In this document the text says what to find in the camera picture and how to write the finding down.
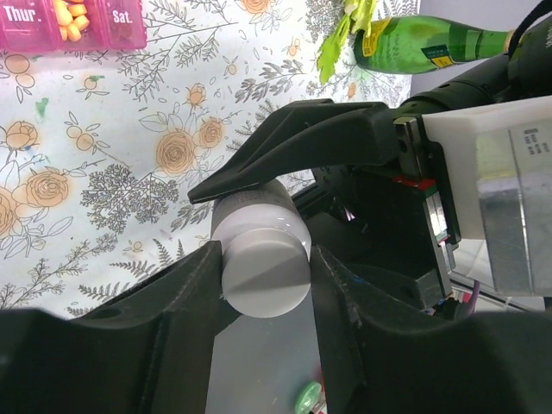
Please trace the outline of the white capped pill bottle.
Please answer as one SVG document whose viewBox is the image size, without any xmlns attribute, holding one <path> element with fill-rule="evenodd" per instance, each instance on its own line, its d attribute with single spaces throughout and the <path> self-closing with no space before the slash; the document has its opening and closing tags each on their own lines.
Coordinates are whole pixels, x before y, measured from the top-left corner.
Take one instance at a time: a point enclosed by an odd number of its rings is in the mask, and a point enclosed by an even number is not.
<svg viewBox="0 0 552 414">
<path fill-rule="evenodd" d="M 240 191 L 213 204 L 212 240 L 226 248 L 252 229 L 280 229 L 294 236 L 311 257 L 311 234 L 287 189 L 274 179 L 255 190 Z"/>
</svg>

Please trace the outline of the white bottle cap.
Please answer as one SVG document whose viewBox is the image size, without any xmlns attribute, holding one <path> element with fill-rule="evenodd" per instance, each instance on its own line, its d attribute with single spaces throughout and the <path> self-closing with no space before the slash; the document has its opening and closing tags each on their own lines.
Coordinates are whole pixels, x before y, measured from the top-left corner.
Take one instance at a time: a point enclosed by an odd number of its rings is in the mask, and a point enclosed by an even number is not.
<svg viewBox="0 0 552 414">
<path fill-rule="evenodd" d="M 308 255 L 301 242 L 283 230 L 249 230 L 224 251 L 223 296 L 245 316 L 282 316 L 300 305 L 310 288 Z"/>
</svg>

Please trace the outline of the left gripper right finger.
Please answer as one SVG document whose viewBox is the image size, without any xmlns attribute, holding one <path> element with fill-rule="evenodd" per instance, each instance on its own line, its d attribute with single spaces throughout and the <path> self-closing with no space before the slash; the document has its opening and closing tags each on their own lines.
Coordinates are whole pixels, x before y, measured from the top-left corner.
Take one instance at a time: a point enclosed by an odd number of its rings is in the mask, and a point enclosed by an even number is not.
<svg viewBox="0 0 552 414">
<path fill-rule="evenodd" d="M 329 412 L 550 412 L 550 314 L 449 322 L 359 279 L 325 248 L 310 265 Z"/>
</svg>

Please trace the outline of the pink weekly pill organizer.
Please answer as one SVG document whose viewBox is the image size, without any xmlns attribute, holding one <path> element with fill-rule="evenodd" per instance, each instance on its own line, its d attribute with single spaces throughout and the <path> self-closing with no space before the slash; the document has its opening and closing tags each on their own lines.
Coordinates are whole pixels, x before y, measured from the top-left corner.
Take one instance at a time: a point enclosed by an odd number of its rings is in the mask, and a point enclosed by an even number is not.
<svg viewBox="0 0 552 414">
<path fill-rule="evenodd" d="M 1 2 L 1 47 L 11 52 L 139 50 L 146 45 L 140 1 Z"/>
</svg>

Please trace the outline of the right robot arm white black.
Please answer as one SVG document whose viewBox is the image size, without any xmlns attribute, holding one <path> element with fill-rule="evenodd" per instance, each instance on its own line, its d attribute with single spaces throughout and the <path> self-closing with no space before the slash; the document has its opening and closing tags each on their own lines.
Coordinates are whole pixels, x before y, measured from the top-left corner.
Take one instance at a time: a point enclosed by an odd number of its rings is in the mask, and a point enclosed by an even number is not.
<svg viewBox="0 0 552 414">
<path fill-rule="evenodd" d="M 311 287 L 311 250 L 330 249 L 365 281 L 425 310 L 451 291 L 446 263 L 460 240 L 460 200 L 443 147 L 423 117 L 481 108 L 547 85 L 523 86 L 551 55 L 510 52 L 522 37 L 448 29 L 423 57 L 481 63 L 396 109 L 384 103 L 289 103 L 275 110 L 218 171 L 190 190 L 212 202 L 223 247 L 223 297 L 250 317 L 291 311 Z"/>
</svg>

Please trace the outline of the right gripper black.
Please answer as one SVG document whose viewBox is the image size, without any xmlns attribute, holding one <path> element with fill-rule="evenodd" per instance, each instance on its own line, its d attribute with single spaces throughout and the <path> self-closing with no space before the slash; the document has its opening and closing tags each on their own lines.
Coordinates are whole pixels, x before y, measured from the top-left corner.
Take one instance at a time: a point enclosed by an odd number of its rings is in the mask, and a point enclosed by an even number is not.
<svg viewBox="0 0 552 414">
<path fill-rule="evenodd" d="M 293 197 L 315 242 L 385 293 L 459 319 L 451 273 L 461 232 L 442 146 L 428 138 L 420 116 L 402 116 L 395 128 L 384 103 L 289 103 L 189 190 L 189 201 L 316 168 L 314 184 Z"/>
</svg>

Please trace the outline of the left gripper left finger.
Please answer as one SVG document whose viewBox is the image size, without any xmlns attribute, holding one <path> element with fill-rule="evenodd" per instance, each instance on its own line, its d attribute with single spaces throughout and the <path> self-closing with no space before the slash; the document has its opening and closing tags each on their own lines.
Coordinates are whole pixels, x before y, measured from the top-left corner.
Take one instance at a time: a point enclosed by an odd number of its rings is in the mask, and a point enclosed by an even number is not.
<svg viewBox="0 0 552 414">
<path fill-rule="evenodd" d="M 3 311 L 2 412 L 204 412 L 222 264 L 210 241 L 82 317 Z"/>
</svg>

